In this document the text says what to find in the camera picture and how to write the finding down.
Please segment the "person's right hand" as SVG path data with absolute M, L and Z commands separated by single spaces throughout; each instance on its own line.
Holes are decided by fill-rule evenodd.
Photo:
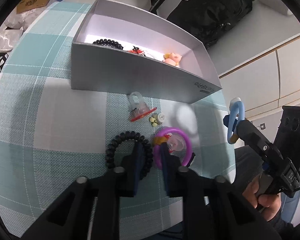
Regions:
M 245 191 L 242 193 L 243 197 L 254 207 L 257 208 L 258 204 L 264 207 L 261 215 L 266 221 L 272 220 L 281 208 L 280 194 L 262 194 L 259 197 L 256 193 L 259 189 L 259 178 L 256 176 L 251 183 L 248 184 Z

